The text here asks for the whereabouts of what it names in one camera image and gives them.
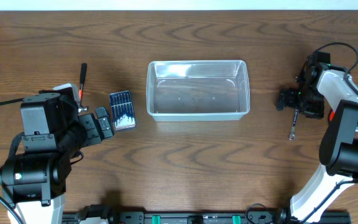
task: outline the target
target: black cable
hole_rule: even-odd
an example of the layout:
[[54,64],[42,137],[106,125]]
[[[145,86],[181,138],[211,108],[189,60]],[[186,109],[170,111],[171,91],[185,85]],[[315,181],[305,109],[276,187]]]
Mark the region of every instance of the black cable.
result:
[[11,103],[17,103],[17,102],[22,101],[23,99],[24,98],[19,98],[19,99],[15,99],[15,100],[8,100],[8,101],[2,101],[2,102],[0,102],[0,106],[8,105],[8,104],[11,104]]
[[347,43],[343,43],[343,42],[333,42],[333,43],[330,43],[330,44],[326,44],[326,45],[323,45],[321,47],[319,47],[318,49],[316,49],[314,52],[317,52],[321,49],[324,49],[328,46],[331,46],[331,45],[343,45],[343,46],[346,46],[346,47],[349,47],[350,49],[352,49],[354,51],[354,53],[356,54],[356,61],[354,62],[353,66],[347,71],[347,73],[350,73],[351,70],[358,64],[358,50],[353,47],[352,45],[350,44],[347,44]]
[[15,156],[17,149],[19,148],[20,142],[22,141],[22,137],[24,136],[24,132],[17,134],[11,143],[11,148],[9,149],[8,158]]
[[77,157],[77,156],[81,156],[81,159],[78,159],[74,162],[71,162],[70,165],[73,165],[73,164],[76,164],[77,162],[80,162],[82,159],[84,159],[84,153],[81,152],[81,151],[78,151],[75,153],[75,156],[74,157]]
[[[249,209],[251,209],[252,207],[254,207],[254,206],[256,206],[256,205],[261,206],[261,207],[264,207],[265,210],[266,210],[266,212],[269,212],[269,214],[271,214],[271,215],[273,216],[273,214],[272,214],[269,210],[267,210],[267,208],[265,207],[265,205],[262,205],[261,203],[254,203],[254,204],[252,204],[250,207],[248,207],[247,210],[246,210],[246,219],[247,219],[248,222],[250,222],[251,224],[256,224],[256,223],[254,223],[254,222],[248,217],[248,211],[249,211]],[[271,222],[268,222],[268,223],[266,223],[266,224],[271,224],[271,223],[273,223],[273,220],[274,220],[274,218],[272,218],[272,221],[271,221]]]
[[24,224],[20,216],[13,210],[13,208],[3,199],[0,197],[0,203],[15,217],[18,224]]

